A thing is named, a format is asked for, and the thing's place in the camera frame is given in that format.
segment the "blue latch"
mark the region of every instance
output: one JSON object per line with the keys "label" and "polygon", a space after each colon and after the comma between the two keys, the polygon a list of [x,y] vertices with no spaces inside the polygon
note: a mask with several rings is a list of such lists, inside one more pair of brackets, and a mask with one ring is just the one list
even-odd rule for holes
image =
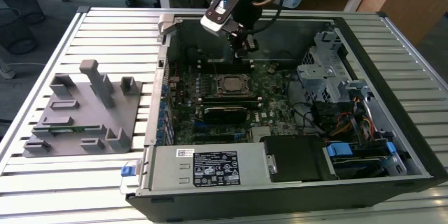
{"label": "blue latch", "polygon": [[393,145],[392,142],[387,142],[385,145],[387,145],[387,148],[389,149],[389,152],[391,152],[391,153],[397,152],[397,149],[395,148],[395,145]]}
{"label": "blue latch", "polygon": [[121,167],[121,177],[132,177],[132,176],[135,176],[135,166]]}
{"label": "blue latch", "polygon": [[333,143],[327,147],[328,155],[333,156],[349,156],[353,154],[348,143]]}

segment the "robotic arm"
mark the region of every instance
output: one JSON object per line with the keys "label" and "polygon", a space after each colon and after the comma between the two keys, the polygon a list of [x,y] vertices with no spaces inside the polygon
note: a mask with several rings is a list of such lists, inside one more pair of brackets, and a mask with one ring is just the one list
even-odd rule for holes
{"label": "robotic arm", "polygon": [[276,0],[213,0],[201,25],[213,35],[227,35],[235,57],[243,57],[249,52],[259,50],[253,34],[265,30],[280,16],[284,0],[279,1],[279,10],[272,20],[259,29],[255,23],[261,17],[263,6]]}

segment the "white table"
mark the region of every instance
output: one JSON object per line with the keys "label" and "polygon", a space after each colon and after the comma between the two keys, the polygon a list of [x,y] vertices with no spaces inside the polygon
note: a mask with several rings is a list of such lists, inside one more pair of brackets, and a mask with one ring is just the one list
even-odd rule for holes
{"label": "white table", "polygon": [[[0,223],[151,224],[119,191],[120,167],[143,157],[161,14],[200,15],[193,9],[92,8],[77,13],[0,142]],[[448,87],[388,18],[375,13],[292,12],[283,15],[341,16],[391,86],[437,158],[448,166]],[[144,82],[132,152],[115,155],[24,158],[41,108],[52,94],[55,73],[83,81],[79,64],[96,59],[111,81],[133,76]],[[357,72],[352,58],[348,58]],[[447,223],[447,184],[404,194],[371,208],[303,212],[192,223]]]}

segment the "floor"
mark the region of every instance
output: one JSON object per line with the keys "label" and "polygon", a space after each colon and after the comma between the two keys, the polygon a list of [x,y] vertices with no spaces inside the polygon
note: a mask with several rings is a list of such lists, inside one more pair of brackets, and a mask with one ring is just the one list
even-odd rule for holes
{"label": "floor", "polygon": [[[201,6],[203,0],[173,0],[179,5]],[[152,7],[155,0],[139,0],[140,7]],[[13,56],[0,47],[0,56],[7,63],[45,63],[52,55],[59,40],[73,18],[77,6],[125,7],[124,0],[39,0],[47,19],[31,26],[31,30],[39,42],[36,48],[28,54]],[[448,81],[448,18],[443,17],[417,49]],[[40,65],[11,65],[16,72],[13,80],[0,78],[0,119],[12,120],[20,109],[28,92],[43,70]],[[8,124],[0,123],[0,137],[5,134]]]}

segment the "black cable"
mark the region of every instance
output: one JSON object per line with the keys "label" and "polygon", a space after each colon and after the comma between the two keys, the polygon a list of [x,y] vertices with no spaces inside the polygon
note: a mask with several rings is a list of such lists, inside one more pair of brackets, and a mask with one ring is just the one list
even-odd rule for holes
{"label": "black cable", "polygon": [[272,19],[268,21],[268,23],[265,24],[265,26],[263,26],[263,27],[259,28],[259,29],[253,29],[253,30],[247,31],[245,34],[248,34],[248,35],[253,35],[253,34],[261,32],[261,31],[264,31],[264,30],[265,30],[265,29],[267,29],[267,28],[276,22],[276,20],[277,20],[279,17],[280,17],[281,10],[283,10],[283,3],[284,3],[284,0],[280,0],[277,12],[276,12],[273,18],[272,18]]}
{"label": "black cable", "polygon": [[311,107],[311,106],[312,106],[312,104],[308,103],[308,102],[296,102],[296,103],[293,103],[291,106],[293,107],[293,106],[296,106],[297,104],[303,104],[303,105],[305,105],[307,107]]}
{"label": "black cable", "polygon": [[288,105],[291,106],[291,108],[292,108],[292,110],[293,110],[293,112],[295,112],[295,114],[297,115],[297,116],[300,116],[304,120],[307,120],[308,122],[309,122],[309,124],[311,124],[311,126],[316,129],[316,132],[320,134],[320,135],[323,135],[323,136],[327,136],[327,132],[315,124],[315,122],[309,119],[309,118],[307,118],[293,107],[292,107],[292,105],[291,105],[291,102],[289,102],[289,97],[288,97],[288,91],[289,91],[289,84],[291,84],[291,81],[288,81],[288,84],[287,84],[287,90],[285,90],[285,96],[287,96],[287,103],[288,103]]}
{"label": "black cable", "polygon": [[305,117],[307,117],[308,114],[311,114],[311,111],[308,111],[308,112],[304,114],[304,118],[303,118],[301,126],[299,126],[299,128],[301,128],[301,134],[316,134],[317,131],[316,131],[316,132],[305,132],[305,131],[304,131],[305,128],[315,128],[315,127],[309,127],[309,126],[305,125]]}
{"label": "black cable", "polygon": [[297,61],[299,59],[295,59],[295,57],[292,56],[291,52],[287,51],[287,50],[280,50],[276,54],[273,54],[271,57],[269,57],[269,61],[273,61],[275,59],[277,59],[279,55],[281,54],[285,54],[289,56],[289,58],[293,60],[293,61]]}
{"label": "black cable", "polygon": [[12,120],[8,120],[8,119],[0,119],[0,123],[12,123]]}

